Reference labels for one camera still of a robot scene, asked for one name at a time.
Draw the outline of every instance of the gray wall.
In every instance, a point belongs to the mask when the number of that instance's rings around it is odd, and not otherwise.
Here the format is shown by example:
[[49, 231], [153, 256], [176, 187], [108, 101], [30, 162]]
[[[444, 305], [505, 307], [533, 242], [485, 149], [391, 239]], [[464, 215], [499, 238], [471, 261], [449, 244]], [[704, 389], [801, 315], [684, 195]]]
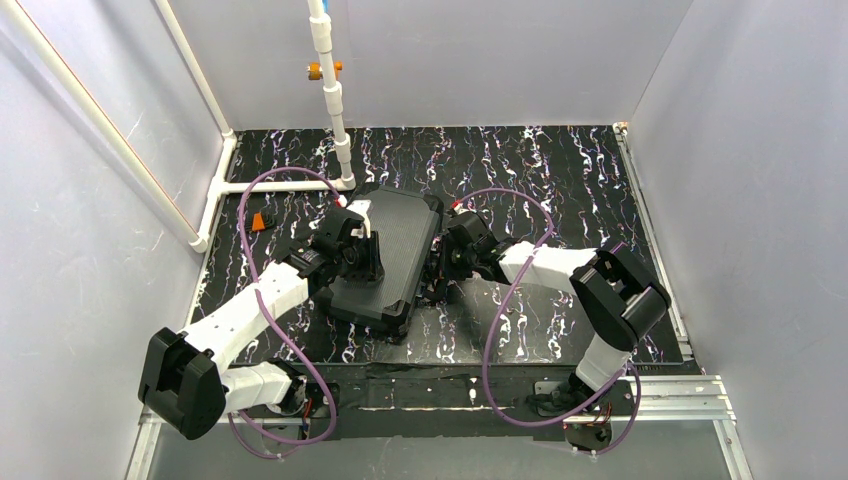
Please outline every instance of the gray wall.
[[[172, 0], [236, 129], [330, 125], [305, 0]], [[352, 126], [628, 120], [691, 0], [330, 0]]]
[[222, 138], [152, 0], [21, 3], [199, 226]]
[[697, 0], [630, 137], [758, 478], [844, 478], [848, 3]]
[[[151, 4], [25, 3], [199, 220], [218, 134]], [[147, 341], [184, 322], [201, 258], [134, 193], [2, 15], [0, 132], [0, 477], [122, 478]]]

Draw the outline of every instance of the white pipe frame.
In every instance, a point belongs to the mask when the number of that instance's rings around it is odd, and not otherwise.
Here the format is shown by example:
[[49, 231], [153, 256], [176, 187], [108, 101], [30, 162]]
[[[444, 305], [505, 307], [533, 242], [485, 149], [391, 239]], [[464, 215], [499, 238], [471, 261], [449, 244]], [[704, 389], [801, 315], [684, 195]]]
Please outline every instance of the white pipe frame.
[[186, 219], [174, 200], [168, 196], [126, 137], [121, 134], [118, 127], [91, 95], [91, 92], [85, 88], [26, 9], [17, 0], [0, 0], [0, 7], [6, 11], [7, 17], [12, 20], [18, 30], [24, 34], [29, 45], [73, 98], [80, 110], [97, 128], [109, 146], [115, 150], [133, 177], [161, 210], [166, 222], [173, 227], [174, 233], [192, 245], [198, 252], [206, 250], [208, 247], [207, 240], [199, 235], [191, 222]]
[[[215, 122], [221, 129], [221, 135], [224, 138], [224, 143], [221, 149], [221, 157], [218, 160], [218, 168], [215, 170], [215, 175], [209, 184], [209, 190], [206, 194], [206, 207], [203, 210], [203, 217], [200, 221], [199, 240], [197, 243], [192, 243], [192, 247], [198, 252], [203, 252], [209, 247], [210, 238], [212, 236], [212, 225], [215, 218], [215, 213], [218, 207], [218, 202], [224, 195], [242, 193], [245, 191], [248, 183], [228, 183], [226, 180], [227, 171], [229, 170], [230, 161], [236, 147], [236, 138], [232, 128], [230, 128], [194, 52], [186, 39], [185, 34], [177, 21], [174, 11], [171, 9], [168, 0], [156, 0], [156, 6], [159, 13], [165, 21], [165, 25], [171, 32], [174, 42], [183, 59], [188, 65], [194, 81], [197, 83], [203, 99], [209, 106]], [[309, 0], [309, 23], [312, 27], [312, 39], [315, 44], [315, 50], [318, 52], [318, 58], [321, 63], [324, 77], [324, 99], [327, 103], [327, 112], [330, 114], [333, 125], [333, 143], [335, 144], [336, 157], [342, 168], [341, 178], [331, 180], [331, 183], [337, 190], [351, 190], [356, 187], [356, 179], [350, 168], [350, 136], [344, 131], [344, 122], [342, 120], [342, 85], [336, 80], [335, 68], [333, 66], [333, 44], [330, 38], [330, 17], [324, 11], [322, 0]], [[327, 185], [319, 181], [287, 181], [287, 182], [262, 182], [253, 188], [255, 193], [263, 192], [305, 192], [305, 191], [322, 191], [327, 190]]]

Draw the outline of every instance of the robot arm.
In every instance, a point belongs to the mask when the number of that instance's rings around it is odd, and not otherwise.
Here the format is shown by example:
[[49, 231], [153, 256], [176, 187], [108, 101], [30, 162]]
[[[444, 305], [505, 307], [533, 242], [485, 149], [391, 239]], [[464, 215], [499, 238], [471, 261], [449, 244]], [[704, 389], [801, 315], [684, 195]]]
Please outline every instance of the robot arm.
[[282, 361], [229, 369], [268, 322], [300, 305], [337, 277], [368, 281], [383, 275], [378, 234], [370, 231], [368, 205], [333, 206], [310, 243], [293, 240], [280, 262], [207, 317], [179, 332], [163, 328], [151, 338], [139, 399], [189, 440], [205, 434], [224, 413], [254, 405], [296, 403], [299, 376]]
[[[528, 242], [495, 238], [472, 211], [451, 218], [443, 241], [454, 279], [476, 272], [508, 285], [535, 249]], [[520, 281], [576, 295], [595, 330], [576, 371], [556, 395], [555, 406], [563, 410], [582, 403], [621, 370], [671, 306], [665, 288], [624, 244], [585, 250], [542, 246]]]

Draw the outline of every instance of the purple cable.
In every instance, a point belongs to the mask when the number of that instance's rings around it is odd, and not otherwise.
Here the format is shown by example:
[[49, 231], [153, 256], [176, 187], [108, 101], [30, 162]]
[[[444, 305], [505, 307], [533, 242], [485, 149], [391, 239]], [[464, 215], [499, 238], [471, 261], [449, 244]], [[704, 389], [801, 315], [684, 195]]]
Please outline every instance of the purple cable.
[[[613, 375], [612, 378], [610, 378], [607, 381], [607, 383], [605, 383], [601, 388], [599, 388], [598, 391], [595, 392], [594, 395], [589, 397], [585, 402], [581, 403], [580, 405], [578, 405], [577, 407], [575, 407], [571, 411], [566, 412], [566, 413], [564, 413], [564, 414], [562, 414], [558, 417], [549, 418], [547, 420], [540, 420], [540, 421], [537, 421], [537, 422], [525, 422], [523, 420], [518, 420], [518, 419], [510, 417], [509, 415], [504, 413], [500, 409], [500, 407], [498, 407], [497, 403], [495, 402], [495, 398], [492, 395], [492, 389], [489, 386], [489, 358], [492, 355], [492, 340], [495, 337], [495, 331], [497, 330], [498, 324], [500, 323], [500, 319], [503, 317], [504, 312], [507, 309], [507, 305], [509, 304], [510, 299], [512, 299], [512, 295], [515, 293], [516, 288], [518, 288], [518, 285], [521, 283], [521, 279], [524, 277], [524, 274], [527, 273], [527, 270], [530, 268], [530, 265], [533, 264], [533, 259], [536, 257], [536, 249], [541, 247], [545, 243], [545, 241], [548, 238], [550, 238], [550, 236], [554, 233], [554, 221], [551, 218], [551, 215], [548, 213], [548, 211], [545, 210], [545, 208], [542, 207], [542, 205], [536, 199], [534, 199], [534, 198], [532, 198], [529, 195], [526, 195], [524, 193], [517, 192], [515, 190], [509, 190], [509, 189], [506, 189], [506, 188], [498, 188], [498, 187], [484, 188], [482, 190], [478, 190], [476, 192], [469, 193], [468, 195], [462, 197], [460, 200], [458, 200], [456, 203], [454, 203], [454, 207], [456, 207], [457, 205], [461, 205], [461, 204], [465, 203], [471, 197], [474, 197], [474, 196], [477, 196], [477, 195], [482, 195], [484, 193], [493, 193], [493, 192], [494, 193], [507, 193], [507, 194], [510, 194], [510, 195], [515, 195], [515, 196], [521, 197], [521, 198], [527, 200], [528, 202], [530, 202], [531, 204], [533, 204], [536, 208], [538, 208], [545, 215], [545, 220], [548, 223], [548, 229], [545, 231], [545, 234], [542, 235], [542, 238], [540, 238], [536, 242], [536, 244], [534, 246], [535, 249], [533, 250], [533, 253], [530, 254], [530, 256], [527, 258], [527, 261], [524, 262], [524, 265], [522, 265], [521, 269], [518, 270], [518, 274], [516, 274], [515, 279], [512, 281], [512, 285], [510, 285], [509, 290], [507, 291], [506, 295], [501, 299], [501, 304], [498, 307], [497, 312], [495, 313], [495, 319], [492, 322], [492, 326], [489, 328], [488, 336], [486, 336], [486, 347], [483, 349], [483, 365], [482, 365], [482, 369], [483, 369], [483, 391], [486, 393], [486, 400], [488, 400], [489, 406], [492, 407], [492, 411], [494, 411], [496, 415], [501, 417], [507, 423], [510, 423], [512, 425], [516, 425], [516, 426], [519, 426], [519, 427], [526, 427], [526, 428], [544, 427], [544, 426], [547, 426], [547, 425], [553, 425], [553, 424], [556, 424], [556, 423], [561, 423], [566, 418], [582, 412], [586, 407], [588, 407], [589, 405], [594, 403], [595, 400], [597, 400], [602, 395], [604, 395], [606, 393], [606, 391], [615, 383], [615, 381], [618, 380], [618, 378], [622, 375], [622, 373], [624, 373], [624, 370], [620, 370], [620, 371], [618, 371], [618, 373]], [[639, 377], [638, 377], [638, 374], [637, 374], [637, 376], [636, 376], [637, 391], [641, 395], [641, 386], [638, 385], [638, 378]], [[630, 426], [632, 426], [632, 425], [628, 424], [628, 427], [625, 429], [624, 435], [626, 435], [627, 432], [629, 432]], [[612, 447], [618, 445], [621, 442], [622, 438], [623, 437], [619, 437], [619, 439], [617, 439], [615, 443], [610, 444], [610, 446], [605, 448], [604, 450], [609, 451]]]
[[[239, 202], [239, 208], [238, 208], [238, 226], [239, 227], [238, 228], [239, 228], [239, 237], [241, 237], [241, 248], [242, 248], [242, 250], [244, 250], [244, 254], [247, 257], [247, 266], [248, 266], [248, 269], [250, 270], [250, 277], [251, 277], [251, 279], [253, 280], [254, 283], [259, 281], [259, 272], [256, 270], [256, 262], [254, 262], [254, 260], [253, 260], [253, 252], [251, 251], [250, 243], [247, 241], [247, 229], [244, 228], [244, 225], [245, 225], [244, 207], [247, 204], [247, 198], [250, 196], [251, 190], [253, 190], [253, 187], [255, 187], [256, 184], [258, 184], [259, 182], [261, 182], [262, 180], [266, 179], [267, 177], [269, 177], [271, 175], [274, 175], [274, 174], [277, 174], [277, 173], [285, 173], [285, 172], [299, 172], [299, 173], [304, 173], [304, 174], [309, 175], [311, 177], [317, 178], [318, 180], [321, 180], [322, 182], [327, 184], [327, 187], [329, 187], [330, 192], [332, 192], [333, 197], [335, 197], [336, 200], [339, 199], [339, 191], [336, 190], [336, 188], [333, 186], [332, 183], [330, 183], [329, 180], [327, 180], [326, 178], [324, 178], [320, 174], [313, 172], [312, 170], [309, 170], [309, 169], [306, 169], [306, 168], [301, 168], [301, 167], [274, 168], [274, 169], [268, 170], [267, 172], [259, 175], [252, 182], [250, 182], [250, 185], [247, 186], [247, 188], [244, 190], [244, 193], [241, 195], [241, 201]], [[284, 332], [283, 329], [280, 328], [279, 325], [277, 325], [277, 322], [274, 320], [274, 316], [271, 315], [271, 312], [269, 312], [268, 308], [265, 306], [265, 301], [262, 300], [262, 294], [259, 292], [258, 289], [256, 290], [256, 301], [259, 303], [259, 310], [262, 312], [262, 315], [265, 317], [265, 320], [268, 321], [268, 325], [271, 327], [272, 330], [274, 330], [274, 332], [277, 335], [279, 335], [279, 337], [292, 350], [292, 352], [294, 352], [294, 354], [297, 356], [297, 358], [299, 358], [300, 361], [303, 362], [303, 366], [306, 367], [306, 370], [309, 371], [309, 374], [312, 375], [312, 378], [314, 378], [315, 381], [318, 383], [318, 386], [321, 388], [321, 392], [329, 400], [330, 425], [327, 427], [327, 430], [325, 430], [323, 433], [321, 433], [321, 435], [318, 435], [317, 437], [308, 438], [306, 440], [292, 440], [290, 438], [278, 437], [277, 435], [274, 435], [273, 433], [265, 430], [264, 428], [262, 428], [261, 425], [259, 425], [255, 421], [253, 421], [252, 418], [248, 417], [247, 413], [245, 413], [244, 410], [239, 411], [239, 416], [241, 416], [241, 418], [244, 419], [244, 421], [247, 422], [248, 425], [250, 425], [251, 427], [256, 429], [256, 431], [258, 431], [260, 434], [262, 434], [263, 436], [270, 438], [271, 440], [274, 440], [276, 442], [284, 443], [286, 445], [298, 445], [298, 446], [312, 445], [313, 443], [318, 443], [321, 440], [324, 440], [325, 438], [330, 436], [330, 434], [333, 433], [333, 430], [336, 428], [336, 417], [337, 417], [336, 402], [334, 402], [332, 400], [333, 394], [330, 392], [330, 388], [327, 386], [327, 382], [325, 382], [324, 379], [321, 377], [321, 374], [318, 373], [318, 370], [315, 368], [315, 365], [313, 365], [312, 362], [309, 361], [309, 359], [306, 357], [306, 355], [304, 355], [303, 351], [300, 348], [298, 348], [297, 345], [295, 345], [295, 343], [291, 340], [291, 338], [289, 338], [288, 335], [286, 335], [286, 332]]]
[[259, 458], [263, 458], [265, 460], [276, 460], [276, 459], [279, 459], [279, 458], [288, 457], [289, 455], [291, 455], [292, 453], [294, 453], [294, 452], [298, 451], [298, 449], [300, 449], [300, 447], [294, 447], [287, 452], [279, 453], [279, 454], [262, 453], [259, 450], [256, 450], [255, 448], [248, 445], [247, 440], [245, 440], [244, 437], [241, 436], [241, 433], [239, 433], [238, 428], [236, 428], [236, 423], [233, 421], [233, 414], [228, 413], [227, 418], [230, 420], [230, 429], [232, 429], [233, 435], [236, 436], [236, 440], [238, 440], [238, 442], [241, 444], [241, 446], [244, 447], [244, 449], [247, 450], [251, 455], [257, 456]]

